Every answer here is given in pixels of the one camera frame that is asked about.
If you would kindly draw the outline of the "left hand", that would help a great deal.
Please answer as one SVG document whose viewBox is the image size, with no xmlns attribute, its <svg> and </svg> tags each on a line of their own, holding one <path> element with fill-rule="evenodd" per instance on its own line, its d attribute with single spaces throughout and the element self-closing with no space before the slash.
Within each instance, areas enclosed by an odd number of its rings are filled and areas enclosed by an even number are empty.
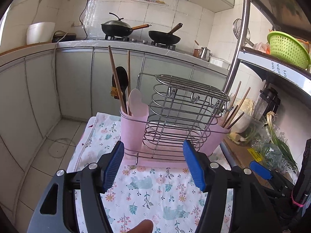
<svg viewBox="0 0 311 233">
<path fill-rule="evenodd" d="M 153 231 L 153 222 L 145 219 L 137 226 L 128 231 L 128 233 L 151 233 Z"/>
</svg>

